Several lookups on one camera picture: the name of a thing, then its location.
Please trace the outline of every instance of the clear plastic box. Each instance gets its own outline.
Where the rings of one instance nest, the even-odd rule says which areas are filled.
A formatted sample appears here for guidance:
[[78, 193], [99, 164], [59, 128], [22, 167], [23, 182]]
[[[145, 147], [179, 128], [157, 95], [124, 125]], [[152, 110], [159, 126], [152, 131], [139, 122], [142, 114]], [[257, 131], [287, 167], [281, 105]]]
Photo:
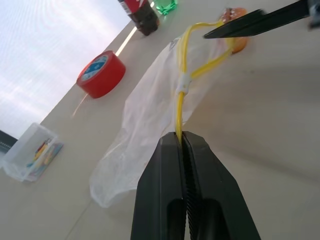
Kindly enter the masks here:
[[34, 182], [62, 146], [55, 133], [33, 123], [6, 153], [2, 167], [7, 175], [18, 181]]

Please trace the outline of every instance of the transparent plastic bag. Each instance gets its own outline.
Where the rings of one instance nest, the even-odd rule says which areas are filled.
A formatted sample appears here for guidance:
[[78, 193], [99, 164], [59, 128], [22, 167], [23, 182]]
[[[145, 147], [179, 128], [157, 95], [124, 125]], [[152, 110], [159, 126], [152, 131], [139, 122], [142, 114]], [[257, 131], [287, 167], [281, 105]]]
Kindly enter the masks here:
[[[196, 30], [189, 39], [190, 72], [221, 56], [228, 48], [224, 39], [203, 39], [205, 32], [207, 27], [203, 32]], [[121, 130], [90, 178], [91, 196], [104, 208], [137, 188], [159, 139], [175, 131], [180, 43], [181, 37], [164, 48], [125, 101]], [[219, 66], [192, 80], [183, 103], [184, 123], [223, 72]]]

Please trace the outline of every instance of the white cable clip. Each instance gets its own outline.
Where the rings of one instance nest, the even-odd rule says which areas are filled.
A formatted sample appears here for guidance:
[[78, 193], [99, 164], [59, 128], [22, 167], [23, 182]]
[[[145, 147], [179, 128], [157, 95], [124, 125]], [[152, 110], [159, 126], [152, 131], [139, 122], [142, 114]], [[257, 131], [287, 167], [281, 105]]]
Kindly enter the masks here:
[[179, 78], [178, 86], [176, 88], [176, 93], [184, 92], [185, 95], [189, 92], [189, 85], [191, 83], [191, 76], [189, 73], [182, 73]]

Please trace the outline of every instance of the blue label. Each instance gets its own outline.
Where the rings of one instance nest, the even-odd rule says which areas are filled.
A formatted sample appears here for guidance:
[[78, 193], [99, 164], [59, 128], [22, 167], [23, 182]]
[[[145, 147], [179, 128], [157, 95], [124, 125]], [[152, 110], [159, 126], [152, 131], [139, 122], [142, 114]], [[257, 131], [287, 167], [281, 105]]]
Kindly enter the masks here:
[[102, 69], [102, 67], [106, 64], [107, 61], [108, 61], [107, 55], [98, 57], [85, 70], [85, 72], [83, 73], [83, 75], [81, 77], [81, 80], [84, 82], [84, 81], [91, 79], [94, 75], [96, 75]]

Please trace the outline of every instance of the black tongs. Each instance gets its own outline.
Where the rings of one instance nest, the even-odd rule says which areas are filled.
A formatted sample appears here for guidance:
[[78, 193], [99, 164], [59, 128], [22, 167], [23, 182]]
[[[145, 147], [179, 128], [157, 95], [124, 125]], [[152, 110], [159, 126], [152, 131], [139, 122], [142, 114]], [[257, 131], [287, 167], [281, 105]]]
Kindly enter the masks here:
[[311, 16], [310, 28], [320, 27], [320, 0], [299, 0], [271, 13], [259, 9], [208, 32], [205, 39], [251, 37]]
[[236, 180], [206, 141], [163, 136], [138, 182], [131, 240], [260, 240]]

